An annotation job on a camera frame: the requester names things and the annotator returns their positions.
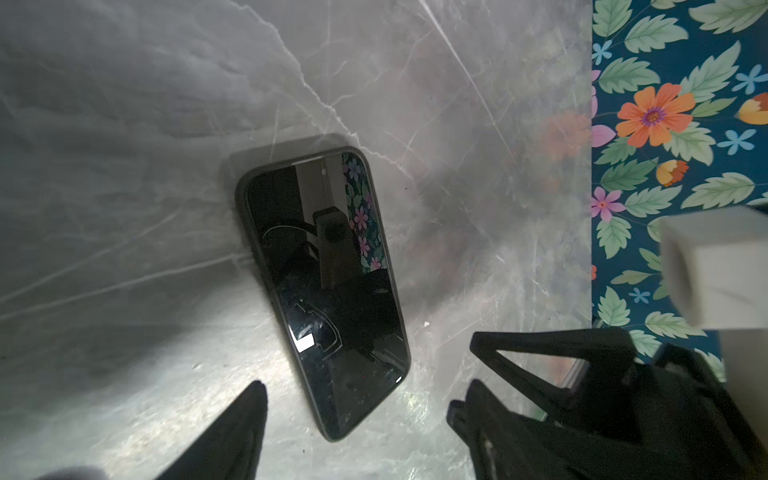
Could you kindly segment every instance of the teal floral fabric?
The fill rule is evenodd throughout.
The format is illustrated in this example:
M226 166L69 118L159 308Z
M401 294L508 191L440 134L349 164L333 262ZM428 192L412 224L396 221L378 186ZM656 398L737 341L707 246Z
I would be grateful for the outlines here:
M371 195L365 164L352 153L342 154L342 171L346 184L346 206L349 228L356 235L360 263L364 273L387 268L381 230L376 219L376 205Z
M768 0L595 0L592 300L638 361L717 333L685 323L660 274L658 221L768 204Z

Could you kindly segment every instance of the green leaf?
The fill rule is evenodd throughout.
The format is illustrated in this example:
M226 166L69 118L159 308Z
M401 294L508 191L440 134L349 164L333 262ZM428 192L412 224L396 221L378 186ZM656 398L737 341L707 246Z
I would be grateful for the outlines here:
M702 329L685 323L682 316L674 313L652 312L645 317L645 326L651 332L670 338L686 339L691 336L707 336Z
M702 352L699 349L694 349L694 352L704 357L704 360L707 361L707 365L710 366L710 370L715 374L717 381L725 383L725 365L723 364L723 360L717 358L713 353Z
M672 150L672 155L685 161L693 158L703 164L711 165L714 158L711 145L715 145L715 139L707 135L710 132L708 128L699 127L698 122L692 121L681 134L670 131L672 140L662 146L664 150Z
M629 6L632 0L596 0L592 19L592 31L601 37L607 37L623 27L632 16Z
M698 104L696 108L694 108L694 111L692 111L690 114L696 118L711 117L712 115L717 115L722 110L728 108L734 100L736 100L736 97L707 100L702 104Z
M714 3L689 8L690 17L701 22L702 30L716 34L733 30L742 31L757 22L768 10L768 0L716 0Z
M648 268L651 270L661 271L661 259L659 256L650 250L640 249L640 255L643 256L646 262L648 262Z
M654 292L654 300L661 300L665 296L669 296L669 293L667 293L667 284L661 280L659 282L659 288Z
M672 204L670 200L674 199L681 190L683 190L682 186L664 189L654 187L650 190L646 188L630 195L624 202L624 206L630 214L645 218L648 215L658 214L659 210L669 207Z
M614 215L610 222L600 220L598 223L598 239L600 247L605 247L605 258L613 258L619 249L627 248L627 239L631 225L625 219Z
M661 82L658 74L648 68L647 61L637 61L637 57L617 58L608 65L600 75L598 84L607 94L614 91L623 94L624 91L637 91L640 85L657 84Z
M661 242L661 232L659 231L659 220L662 218L667 218L666 215L663 217L657 217L648 222L648 236L657 242Z
M655 336L649 335L643 330L630 330L629 335L632 337L634 348L641 355L654 356L656 350L661 346L661 342L656 340Z
M650 273L638 272L636 270L625 270L621 272L621 275L611 280L612 285L621 285L622 283L629 283L630 285L637 285L643 280L647 279Z
M603 164L617 164L625 161L630 155L634 155L637 148L632 145L627 145L629 137L618 137L616 140L608 144L606 148L600 153L602 154L598 161L594 162L595 165Z
M627 33L624 46L632 53L639 51L661 50L667 43L688 39L685 28L675 25L676 18L665 18L666 15L657 15L653 18L642 18Z
M727 204L738 204L747 198L755 189L755 183L748 177L736 172L726 172L722 177L707 178L703 184L694 187L694 193L683 200L680 208L725 207Z
M606 286L605 296L600 297L598 304L598 316L606 325L627 325L629 323L627 301L620 299L614 289Z
M659 10L668 10L680 2L685 2L685 0L653 0L650 6Z
M683 87L680 95L693 93L696 103L713 98L714 92L725 88L729 83L727 80L739 69L738 65L733 64L739 58L740 52L741 44L737 41L719 57L709 57L701 67L694 68L690 75L680 82Z
M755 200L746 202L747 205L768 205L768 192L763 194L763 198L756 198Z
M652 161L638 163L632 160L626 164L619 164L605 171L600 179L600 185L609 192L613 190L634 190L635 185L642 184L657 164L658 158Z

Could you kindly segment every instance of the white cube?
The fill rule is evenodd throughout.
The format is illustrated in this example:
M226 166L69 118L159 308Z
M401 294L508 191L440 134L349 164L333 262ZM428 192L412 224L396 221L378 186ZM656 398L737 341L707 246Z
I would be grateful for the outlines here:
M702 329L768 328L768 216L747 207L665 217L661 269L676 308Z

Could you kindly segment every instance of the black phone case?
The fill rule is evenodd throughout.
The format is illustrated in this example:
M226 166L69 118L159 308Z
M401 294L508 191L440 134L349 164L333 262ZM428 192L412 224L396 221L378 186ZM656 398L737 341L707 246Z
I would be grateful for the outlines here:
M245 173L245 175L243 175L243 177L240 178L240 180L237 182L237 188L235 189L235 204L237 207L237 213L242 223L243 230L245 231L245 234L247 236L248 243L250 244L251 251L253 252L253 258L255 259L256 266L259 269L259 272L261 273L261 277L262 277L262 280L264 281L264 285L266 286L266 289L269 291L272 307L274 308L275 313L278 316L278 320L282 323L283 333L286 335L285 338L288 340L290 349L293 352L293 361L296 363L296 365L298 365L298 370L301 372L304 392L306 394L306 397L310 401L310 405L312 406L312 411L315 417L315 423L317 424L320 432L323 434L323 437L325 437L326 440L328 440L329 442L338 442L339 440L346 437L352 430L356 429L357 426L360 423L362 423L362 421L365 420L365 418L370 414L370 412L372 412L377 406L379 406L381 402L383 402L389 396L389 394L391 394L395 390L396 387L392 388L392 390L390 390L386 396L382 397L381 401L377 403L375 406L373 406L370 412L365 414L365 416L363 416L351 429L349 429L347 433L345 433L344 435L341 435L339 438L333 438L329 436L328 432L323 426L323 422L320 420L320 413L315 403L315 400L312 396L312 393L310 391L309 380L307 379L306 372L304 371L304 368L301 365L299 353L296 350L296 347L290 341L291 332L289 330L289 327L286 321L285 313L283 312L283 308L280 305L280 299L277 297L276 288L275 288L273 279L266 268L266 258L264 257L263 252L261 250L261 245L259 243L259 236L256 231L256 226L253 224L253 220L250 216L250 206L248 204L247 191L251 181L255 177L261 174L264 174L266 172L269 172L272 170L278 170L280 168L290 167L295 164L300 164L300 163L311 161L314 159L320 159L320 158L330 157L333 155L339 155L344 153L355 154L365 166L366 173L369 178L369 183L370 183L369 187L371 190L371 197L373 199L373 204L376 206L376 219L379 221L379 229L382 236L382 246L384 248L384 253L386 255L386 258L389 261L389 268L387 269L389 274L389 282L392 284L392 295L395 297L395 304L397 306L397 315L400 321L400 326L402 328L403 336L405 337L404 340L406 344L406 353L408 356L407 358L408 368L402 375L402 378L405 379L408 375L408 372L410 371L411 350L408 344L408 338L406 336L406 326L402 319L402 311L400 309L400 301L397 294L397 285L395 284L395 276L392 273L392 261L391 261L392 258L389 255L389 248L387 247L387 244L386 244L386 235L384 232L384 227L381 223L381 216L379 214L380 210L379 210L379 202L378 202L378 199L376 198L376 189L373 185L373 178L371 175L370 164L368 163L368 160L366 159L365 155L363 155L360 150L354 147L341 147L341 148L334 148L332 150L328 150L324 152L319 152L318 154L306 155L303 157L293 158L290 160L265 165L263 167L257 167Z

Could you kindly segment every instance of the smartphone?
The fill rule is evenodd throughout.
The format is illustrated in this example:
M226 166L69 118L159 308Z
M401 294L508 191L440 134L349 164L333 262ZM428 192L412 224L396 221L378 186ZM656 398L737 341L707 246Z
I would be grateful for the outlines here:
M406 377L411 357L362 153L345 147L257 168L237 208L330 441Z

